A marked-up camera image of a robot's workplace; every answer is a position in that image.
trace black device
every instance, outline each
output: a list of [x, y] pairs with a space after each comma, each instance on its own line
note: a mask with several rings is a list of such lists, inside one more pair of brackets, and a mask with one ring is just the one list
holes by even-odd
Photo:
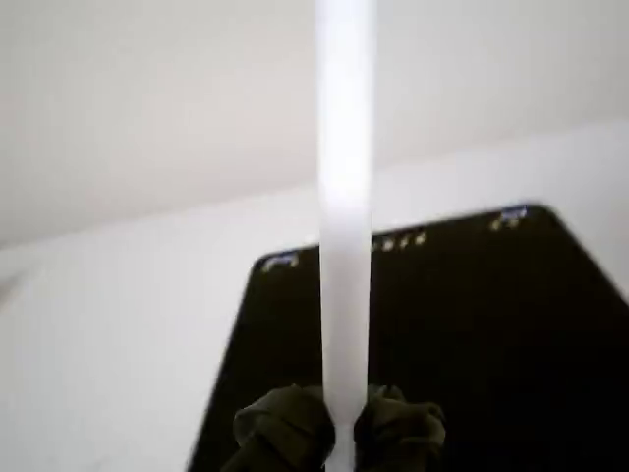
[[[321, 384], [318, 248], [254, 265], [190, 463], [238, 450], [234, 414]], [[373, 237], [370, 384], [438, 403], [444, 470], [629, 470], [629, 310], [543, 206]]]

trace white background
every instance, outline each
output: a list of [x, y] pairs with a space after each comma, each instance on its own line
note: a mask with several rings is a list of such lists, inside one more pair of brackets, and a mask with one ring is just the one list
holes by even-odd
[[[626, 0], [382, 0], [376, 159], [629, 118]], [[0, 245], [315, 180], [312, 0], [0, 0]]]
[[[374, 225], [547, 203], [626, 295], [628, 155], [620, 122], [398, 165]], [[251, 264], [316, 218], [303, 187], [0, 252], [0, 470], [184, 470]]]

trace white table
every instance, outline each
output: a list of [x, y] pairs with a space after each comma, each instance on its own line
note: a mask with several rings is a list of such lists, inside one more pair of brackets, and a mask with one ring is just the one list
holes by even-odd
[[[543, 202], [629, 293], [629, 122], [380, 172], [377, 229]], [[0, 470], [176, 471], [253, 260], [310, 243], [312, 187], [0, 252]]]

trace small lights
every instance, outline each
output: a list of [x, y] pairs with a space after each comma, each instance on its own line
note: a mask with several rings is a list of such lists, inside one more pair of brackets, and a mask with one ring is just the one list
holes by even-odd
[[382, 251], [391, 251], [395, 247], [395, 240], [393, 238], [385, 238], [382, 243]]
[[528, 210], [525, 206], [506, 209], [500, 216], [491, 221], [489, 229], [499, 231], [503, 228], [516, 229], [527, 217]]
[[280, 256], [271, 256], [262, 265], [262, 272], [269, 273], [276, 266], [288, 266], [291, 268], [295, 268], [299, 265], [299, 256], [297, 253], [294, 254], [284, 254]]
[[400, 249], [406, 248], [409, 245], [409, 240], [410, 239], [411, 238], [408, 235], [406, 235], [402, 239], [400, 239]]

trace white rod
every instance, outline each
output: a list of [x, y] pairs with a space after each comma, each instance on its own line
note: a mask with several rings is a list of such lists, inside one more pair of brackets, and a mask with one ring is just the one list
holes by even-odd
[[368, 381], [374, 0], [318, 0], [316, 40], [323, 391], [336, 427], [326, 471], [350, 472]]

